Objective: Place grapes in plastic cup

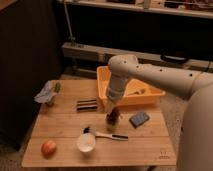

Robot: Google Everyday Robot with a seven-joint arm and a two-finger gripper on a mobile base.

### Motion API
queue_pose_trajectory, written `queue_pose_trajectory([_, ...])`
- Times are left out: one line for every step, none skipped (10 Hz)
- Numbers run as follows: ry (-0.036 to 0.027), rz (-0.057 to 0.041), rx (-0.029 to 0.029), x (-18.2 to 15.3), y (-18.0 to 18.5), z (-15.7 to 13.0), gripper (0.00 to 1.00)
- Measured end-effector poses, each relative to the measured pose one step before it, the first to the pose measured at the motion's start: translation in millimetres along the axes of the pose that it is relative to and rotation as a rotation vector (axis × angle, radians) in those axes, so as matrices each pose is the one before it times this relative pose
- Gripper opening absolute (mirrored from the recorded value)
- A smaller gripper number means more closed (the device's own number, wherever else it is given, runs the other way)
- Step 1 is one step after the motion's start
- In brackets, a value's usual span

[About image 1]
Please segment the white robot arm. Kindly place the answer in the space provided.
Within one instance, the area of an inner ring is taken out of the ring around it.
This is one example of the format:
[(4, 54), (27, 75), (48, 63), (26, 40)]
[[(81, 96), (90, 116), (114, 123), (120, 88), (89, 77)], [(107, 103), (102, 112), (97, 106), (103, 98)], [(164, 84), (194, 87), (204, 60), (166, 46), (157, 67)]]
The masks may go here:
[(213, 73), (140, 64), (135, 55), (110, 58), (107, 99), (115, 105), (131, 79), (187, 100), (176, 171), (213, 171)]

